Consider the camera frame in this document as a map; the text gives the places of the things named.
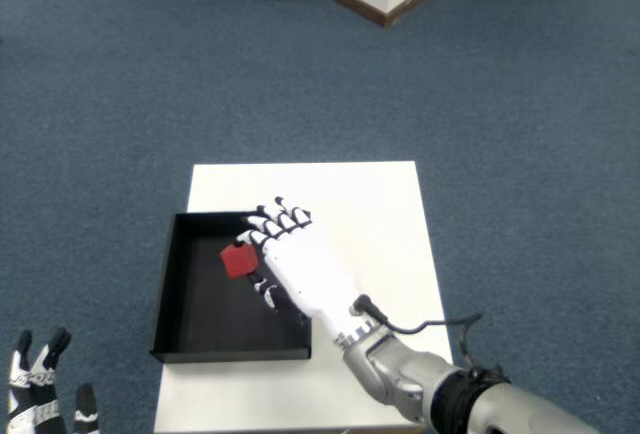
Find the floor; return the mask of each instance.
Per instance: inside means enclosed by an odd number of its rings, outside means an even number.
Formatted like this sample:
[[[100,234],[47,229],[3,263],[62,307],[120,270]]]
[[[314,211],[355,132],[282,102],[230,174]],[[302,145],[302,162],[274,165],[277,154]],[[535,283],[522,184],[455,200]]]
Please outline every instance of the floor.
[[[415,159],[445,311],[485,312],[476,357],[634,432],[638,13],[428,0],[383,30],[330,0],[1,0],[0,365],[64,325],[68,423],[91,381],[104,432],[151,432],[191,166]]]

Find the black cable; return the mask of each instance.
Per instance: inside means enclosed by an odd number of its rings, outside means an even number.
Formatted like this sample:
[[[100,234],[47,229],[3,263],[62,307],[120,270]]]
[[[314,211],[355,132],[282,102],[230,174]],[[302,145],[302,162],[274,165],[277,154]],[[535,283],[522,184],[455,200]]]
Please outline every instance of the black cable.
[[[460,352],[462,353],[464,360],[469,365],[469,367],[476,367],[476,363],[469,353],[469,350],[467,349],[467,332],[469,331],[469,328],[482,317],[481,313],[476,313],[466,317],[447,319],[443,321],[424,321],[422,324],[414,327],[413,329],[404,329],[402,327],[391,324],[389,322],[389,318],[384,315],[384,313],[378,308],[378,306],[373,303],[373,301],[371,301],[371,298],[366,294],[360,295],[353,303],[353,307],[358,312],[365,312],[369,314],[380,324],[388,327],[393,332],[397,332],[398,334],[417,334],[428,326],[462,326],[462,330],[458,335],[458,346],[460,347]]]

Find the white table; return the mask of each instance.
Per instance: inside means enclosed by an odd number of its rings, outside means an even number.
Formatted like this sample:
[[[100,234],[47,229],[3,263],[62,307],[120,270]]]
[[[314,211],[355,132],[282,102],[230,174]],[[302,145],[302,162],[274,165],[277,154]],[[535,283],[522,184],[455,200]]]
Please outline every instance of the white table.
[[[278,195],[322,222],[361,291],[391,322],[442,319],[413,162],[196,165],[188,210],[252,210]],[[451,361],[444,327],[403,339]],[[312,350],[308,361],[165,365],[155,432],[410,425],[364,392],[317,322]]]

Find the gray metal arm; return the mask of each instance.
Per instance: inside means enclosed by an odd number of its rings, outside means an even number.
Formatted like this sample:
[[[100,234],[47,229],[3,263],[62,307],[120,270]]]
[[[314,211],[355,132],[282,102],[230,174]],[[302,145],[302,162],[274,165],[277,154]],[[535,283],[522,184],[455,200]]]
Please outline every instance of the gray metal arm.
[[[598,434],[509,383],[478,387],[465,371],[413,351],[385,327],[348,346],[343,359],[374,399],[440,434]]]

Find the black tray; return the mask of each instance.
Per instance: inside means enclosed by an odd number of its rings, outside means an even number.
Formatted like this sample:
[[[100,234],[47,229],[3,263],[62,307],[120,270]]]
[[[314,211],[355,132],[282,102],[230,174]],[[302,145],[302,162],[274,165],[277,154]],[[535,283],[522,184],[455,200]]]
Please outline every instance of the black tray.
[[[311,323],[273,312],[248,279],[227,277],[220,251],[252,213],[174,217],[151,354],[165,363],[309,359]],[[258,272],[271,277],[261,263]]]

